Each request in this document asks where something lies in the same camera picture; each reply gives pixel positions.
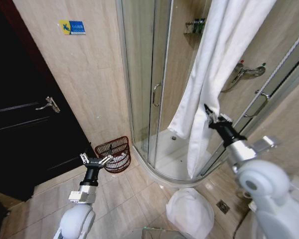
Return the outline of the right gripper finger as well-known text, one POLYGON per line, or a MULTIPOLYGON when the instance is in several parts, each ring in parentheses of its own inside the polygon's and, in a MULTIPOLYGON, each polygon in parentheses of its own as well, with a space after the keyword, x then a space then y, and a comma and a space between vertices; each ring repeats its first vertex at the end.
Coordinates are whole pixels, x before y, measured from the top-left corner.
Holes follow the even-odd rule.
POLYGON ((226 114, 221 113, 218 117, 219 122, 227 122, 227 123, 233 123, 233 120, 228 117, 226 114))
POLYGON ((218 122, 218 116, 213 112, 207 104, 204 104, 206 114, 208 116, 208 122, 209 123, 217 123, 218 122))

